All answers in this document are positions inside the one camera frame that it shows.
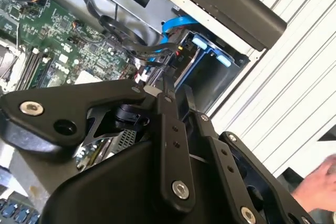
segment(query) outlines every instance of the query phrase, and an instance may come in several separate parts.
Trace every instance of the black metal arm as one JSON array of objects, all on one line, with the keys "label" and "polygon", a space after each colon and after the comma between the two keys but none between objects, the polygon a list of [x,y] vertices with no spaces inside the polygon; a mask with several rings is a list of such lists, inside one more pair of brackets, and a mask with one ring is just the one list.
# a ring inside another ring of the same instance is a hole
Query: black metal arm
[{"label": "black metal arm", "polygon": [[189,87],[164,83],[157,97],[119,80],[0,98],[0,137],[44,162],[137,131],[133,146],[60,185],[40,223],[314,223],[238,136],[216,134]]}]

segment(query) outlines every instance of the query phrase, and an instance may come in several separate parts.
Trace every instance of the finger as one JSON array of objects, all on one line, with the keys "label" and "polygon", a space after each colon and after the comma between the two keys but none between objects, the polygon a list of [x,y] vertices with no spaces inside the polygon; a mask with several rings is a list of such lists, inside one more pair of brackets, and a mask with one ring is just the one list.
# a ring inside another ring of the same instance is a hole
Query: finger
[{"label": "finger", "polygon": [[321,164],[321,166],[318,168],[319,172],[323,173],[323,174],[327,174],[328,171],[330,170],[330,168],[333,166],[333,165],[336,165],[336,155],[331,155],[329,157],[327,157],[323,163]]}]

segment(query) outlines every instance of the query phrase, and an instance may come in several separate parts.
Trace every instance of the metal bracket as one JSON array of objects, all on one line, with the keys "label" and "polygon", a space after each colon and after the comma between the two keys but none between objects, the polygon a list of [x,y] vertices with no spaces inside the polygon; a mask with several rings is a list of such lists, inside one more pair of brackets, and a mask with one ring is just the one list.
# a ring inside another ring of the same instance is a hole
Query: metal bracket
[{"label": "metal bracket", "polygon": [[86,136],[89,109],[144,99],[131,80],[12,92],[0,98],[0,137],[18,149],[67,160]]}]

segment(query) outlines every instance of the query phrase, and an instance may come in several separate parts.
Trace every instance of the bolt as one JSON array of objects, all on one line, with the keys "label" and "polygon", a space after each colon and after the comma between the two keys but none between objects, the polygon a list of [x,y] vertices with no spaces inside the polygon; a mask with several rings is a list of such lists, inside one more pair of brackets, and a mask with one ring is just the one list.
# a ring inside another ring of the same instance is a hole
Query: bolt
[{"label": "bolt", "polygon": [[44,112],[44,108],[41,104],[37,102],[23,102],[20,105],[20,110],[22,113],[32,116],[41,115]]},{"label": "bolt", "polygon": [[169,97],[164,97],[164,99],[165,99],[167,102],[172,102],[172,99],[170,99]]},{"label": "bolt", "polygon": [[257,220],[256,217],[254,216],[254,214],[251,212],[250,209],[248,209],[247,207],[242,207],[240,210],[244,217],[244,219],[247,221],[247,223],[249,224],[256,224]]},{"label": "bolt", "polygon": [[135,91],[136,93],[140,93],[141,92],[140,89],[138,89],[137,87],[134,87],[134,86],[132,87],[132,90]]},{"label": "bolt", "polygon": [[310,224],[310,221],[306,217],[302,216],[302,220],[304,221],[304,224]]},{"label": "bolt", "polygon": [[209,118],[206,115],[201,115],[201,118],[203,119],[203,121],[207,122],[209,121]]},{"label": "bolt", "polygon": [[174,181],[172,185],[173,192],[180,199],[188,199],[189,189],[182,181]]},{"label": "bolt", "polygon": [[233,142],[236,142],[237,141],[237,138],[233,135],[229,135],[229,138],[233,141]]}]

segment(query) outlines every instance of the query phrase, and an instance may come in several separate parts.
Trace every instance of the chip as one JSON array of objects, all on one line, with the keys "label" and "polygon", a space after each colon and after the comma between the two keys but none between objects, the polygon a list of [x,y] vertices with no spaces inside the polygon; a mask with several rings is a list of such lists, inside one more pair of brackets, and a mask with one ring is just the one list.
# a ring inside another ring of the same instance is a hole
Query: chip
[{"label": "chip", "polygon": [[40,33],[41,33],[41,35],[46,35],[47,34],[47,30],[46,29],[44,29],[44,28],[42,28],[41,29],[41,31],[40,31]]},{"label": "chip", "polygon": [[90,52],[93,52],[93,53],[95,53],[97,51],[97,49],[98,49],[97,45],[91,45],[90,48],[89,48]]},{"label": "chip", "polygon": [[12,7],[12,9],[10,10],[9,14],[15,18],[16,20],[19,20],[20,18],[20,11],[18,9],[16,9],[15,7]]},{"label": "chip", "polygon": [[61,22],[59,23],[59,25],[60,25],[63,29],[67,29],[69,23],[68,23],[66,20],[62,19]]}]

